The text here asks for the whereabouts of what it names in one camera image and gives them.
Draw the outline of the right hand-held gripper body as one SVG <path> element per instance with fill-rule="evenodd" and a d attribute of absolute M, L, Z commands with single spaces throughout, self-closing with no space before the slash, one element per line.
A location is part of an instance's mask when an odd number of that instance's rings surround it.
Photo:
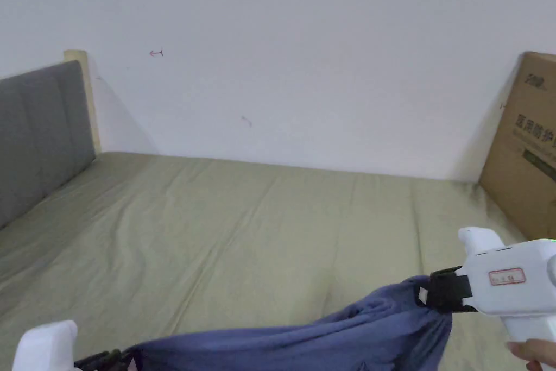
<path fill-rule="evenodd" d="M 466 259 L 456 271 L 469 284 L 463 305 L 499 318 L 511 341 L 555 342 L 555 240 L 505 245 L 491 229 L 458 231 Z"/>

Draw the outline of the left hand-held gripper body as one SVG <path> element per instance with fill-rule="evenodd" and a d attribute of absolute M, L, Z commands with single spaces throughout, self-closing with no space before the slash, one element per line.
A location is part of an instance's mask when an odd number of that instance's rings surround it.
<path fill-rule="evenodd" d="M 26 331 L 18 343 L 12 370 L 78 370 L 73 355 L 77 334 L 72 320 Z"/>

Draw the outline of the person's right hand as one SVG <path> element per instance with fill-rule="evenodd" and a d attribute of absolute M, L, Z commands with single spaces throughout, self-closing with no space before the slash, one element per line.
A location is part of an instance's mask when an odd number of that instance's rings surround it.
<path fill-rule="evenodd" d="M 515 357 L 526 362 L 527 370 L 555 369 L 555 342 L 528 339 L 525 342 L 507 342 L 506 346 Z"/>

